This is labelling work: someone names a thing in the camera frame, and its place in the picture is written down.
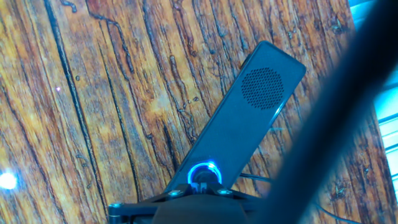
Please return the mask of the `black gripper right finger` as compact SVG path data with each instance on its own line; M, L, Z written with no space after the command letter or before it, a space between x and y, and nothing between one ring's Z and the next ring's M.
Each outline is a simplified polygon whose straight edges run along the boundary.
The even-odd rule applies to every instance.
M259 210L261 199L227 189L217 182L210 182L200 200L200 223L248 223Z

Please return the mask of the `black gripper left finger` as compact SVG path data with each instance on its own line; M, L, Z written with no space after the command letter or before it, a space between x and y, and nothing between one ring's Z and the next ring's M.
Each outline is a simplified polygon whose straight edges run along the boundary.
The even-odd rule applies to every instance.
M108 223L132 223L139 216L153 217L157 209L167 202L197 193L198 183L180 184L172 190L137 203L116 202L108 205Z

